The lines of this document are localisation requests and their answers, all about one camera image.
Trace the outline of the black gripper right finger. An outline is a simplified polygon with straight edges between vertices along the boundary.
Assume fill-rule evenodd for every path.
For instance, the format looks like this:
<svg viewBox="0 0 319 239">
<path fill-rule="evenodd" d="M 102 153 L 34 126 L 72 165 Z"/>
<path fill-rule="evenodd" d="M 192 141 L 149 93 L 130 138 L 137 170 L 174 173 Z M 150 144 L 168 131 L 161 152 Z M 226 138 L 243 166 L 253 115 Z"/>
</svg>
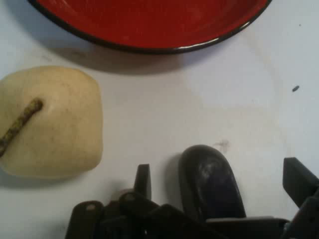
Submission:
<svg viewBox="0 0 319 239">
<path fill-rule="evenodd" d="M 319 179 L 297 158 L 285 158 L 283 187 L 299 208 L 285 226 L 284 239 L 319 237 Z"/>
</svg>

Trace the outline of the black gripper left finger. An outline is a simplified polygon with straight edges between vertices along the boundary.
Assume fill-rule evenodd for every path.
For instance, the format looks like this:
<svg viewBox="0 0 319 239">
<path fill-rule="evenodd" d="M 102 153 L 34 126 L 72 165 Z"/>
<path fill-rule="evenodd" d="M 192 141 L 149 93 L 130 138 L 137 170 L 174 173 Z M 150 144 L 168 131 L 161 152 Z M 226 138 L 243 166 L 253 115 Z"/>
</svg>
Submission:
<svg viewBox="0 0 319 239">
<path fill-rule="evenodd" d="M 207 228 L 170 205 L 151 200 L 148 164 L 137 168 L 133 189 L 103 205 L 86 201 L 73 208 L 67 239 L 199 239 Z"/>
</svg>

